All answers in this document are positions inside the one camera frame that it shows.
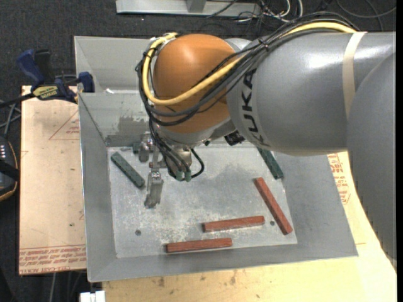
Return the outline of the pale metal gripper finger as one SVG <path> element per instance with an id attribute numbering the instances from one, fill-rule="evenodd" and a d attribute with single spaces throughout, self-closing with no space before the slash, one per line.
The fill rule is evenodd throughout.
<path id="1" fill-rule="evenodd" d="M 146 208 L 155 208 L 161 202 L 164 181 L 160 172 L 150 172 L 147 179 Z"/>
<path id="2" fill-rule="evenodd" d="M 141 162 L 144 163 L 144 162 L 149 161 L 150 150 L 151 150 L 150 134 L 144 133 L 141 136 L 139 147 L 138 147 L 138 155 L 139 155 L 139 160 Z"/>

